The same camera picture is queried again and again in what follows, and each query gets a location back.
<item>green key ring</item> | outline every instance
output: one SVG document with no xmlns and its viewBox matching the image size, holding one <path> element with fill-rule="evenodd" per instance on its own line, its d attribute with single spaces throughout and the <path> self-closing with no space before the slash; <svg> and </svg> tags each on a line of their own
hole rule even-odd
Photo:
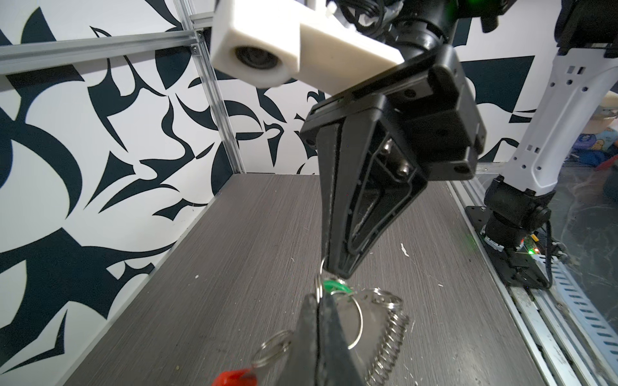
<svg viewBox="0 0 618 386">
<path fill-rule="evenodd" d="M 345 293 L 352 293 L 352 290 L 350 289 L 350 287 L 336 280 L 324 280 L 324 290 L 327 293 L 331 293 L 333 291 L 343 291 Z"/>
</svg>

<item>metal spring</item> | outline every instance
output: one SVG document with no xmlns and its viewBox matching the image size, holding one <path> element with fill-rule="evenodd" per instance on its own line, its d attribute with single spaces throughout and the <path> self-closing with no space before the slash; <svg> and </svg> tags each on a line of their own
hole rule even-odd
<svg viewBox="0 0 618 386">
<path fill-rule="evenodd" d="M 388 314 L 388 325 L 380 341 L 378 353 L 365 376 L 367 386 L 383 386 L 388 380 L 404 342 L 406 327 L 410 323 L 408 316 L 397 311 L 389 311 Z"/>
</svg>

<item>black and white patterned wall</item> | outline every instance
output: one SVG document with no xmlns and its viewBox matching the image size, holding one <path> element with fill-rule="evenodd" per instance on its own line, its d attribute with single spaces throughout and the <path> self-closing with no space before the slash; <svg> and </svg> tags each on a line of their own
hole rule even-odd
<svg viewBox="0 0 618 386">
<path fill-rule="evenodd" d="M 175 12 L 4 1 L 0 44 L 176 30 Z M 61 381 L 231 174 L 188 48 L 0 76 L 0 384 Z"/>
<path fill-rule="evenodd" d="M 518 0 L 455 45 L 506 161 L 543 95 L 560 0 Z M 178 30 L 173 0 L 7 0 L 0 44 Z M 248 172 L 317 174 L 298 137 L 328 95 L 218 72 Z M 231 175 L 185 48 L 0 76 L 0 384 L 54 385 Z"/>
</svg>

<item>gray table surface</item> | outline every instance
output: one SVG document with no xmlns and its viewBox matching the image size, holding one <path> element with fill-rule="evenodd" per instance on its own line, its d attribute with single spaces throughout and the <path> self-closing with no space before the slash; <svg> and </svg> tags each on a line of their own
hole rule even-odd
<svg viewBox="0 0 618 386">
<path fill-rule="evenodd" d="M 232 176 L 66 385 L 210 385 L 246 367 L 312 290 L 319 184 Z M 350 284 L 399 295 L 413 321 L 388 385 L 544 384 L 446 184 L 429 184 Z"/>
</svg>

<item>screw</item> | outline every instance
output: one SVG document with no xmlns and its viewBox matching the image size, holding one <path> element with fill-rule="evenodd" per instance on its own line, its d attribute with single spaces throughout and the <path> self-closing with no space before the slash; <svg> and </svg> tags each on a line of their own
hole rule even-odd
<svg viewBox="0 0 618 386">
<path fill-rule="evenodd" d="M 401 162 L 401 164 L 399 164 L 399 168 L 397 169 L 397 174 L 400 177 L 406 177 L 410 174 L 410 165 L 408 165 L 408 162 Z"/>
<path fill-rule="evenodd" d="M 393 144 L 394 143 L 393 143 L 392 138 L 386 141 L 384 146 L 382 146 L 382 148 L 380 149 L 380 154 L 382 154 L 383 156 L 390 154 Z"/>
</svg>

